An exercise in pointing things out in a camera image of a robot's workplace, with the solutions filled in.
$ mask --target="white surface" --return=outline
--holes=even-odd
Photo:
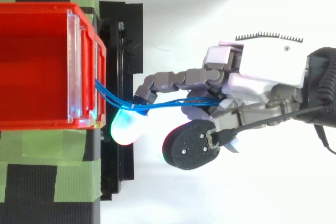
[[[206,52],[203,64],[207,63],[227,64],[229,61],[230,52],[231,47],[211,46],[208,48],[208,51]]]
[[[303,37],[307,54],[336,46],[335,0],[105,1],[144,3],[144,74],[134,77],[136,87],[148,74],[201,67],[209,46],[258,30]],[[335,223],[336,157],[312,125],[290,121],[242,132],[241,154],[222,149],[208,165],[183,171],[165,164],[161,146],[185,116],[173,108],[149,118],[153,132],[134,144],[135,180],[101,203],[102,224]],[[336,130],[327,135],[336,149]]]
[[[245,77],[273,81],[296,88],[303,87],[307,54],[305,42],[276,38],[247,39],[239,73]]]
[[[276,82],[254,80],[238,73],[231,73],[227,83],[223,85],[222,93],[243,100],[245,104],[250,104],[250,102],[266,103],[269,100],[268,92],[276,84]]]

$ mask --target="led light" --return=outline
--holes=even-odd
[[[111,136],[118,144],[129,145],[144,134],[147,127],[147,116],[119,110],[111,125]]]

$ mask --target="screw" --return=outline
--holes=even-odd
[[[119,22],[118,23],[118,30],[119,31],[124,31],[124,22]]]

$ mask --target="black round sensor pad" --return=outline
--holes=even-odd
[[[214,123],[209,120],[192,120],[174,129],[162,146],[165,161],[177,168],[191,170],[214,160],[220,149],[210,149],[205,136],[214,128]]]

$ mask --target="white background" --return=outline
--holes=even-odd
[[[209,46],[240,34],[300,36],[307,54],[336,47],[335,0],[102,1],[143,3],[144,74],[134,76],[134,89],[155,72],[201,67]],[[162,94],[157,101],[183,96]],[[242,132],[240,154],[222,149],[208,165],[183,171],[164,162],[161,146],[185,116],[178,108],[158,109],[148,120],[147,134],[134,144],[135,180],[101,203],[102,224],[336,222],[336,156],[312,125],[290,121]],[[336,130],[326,132],[336,150]]]

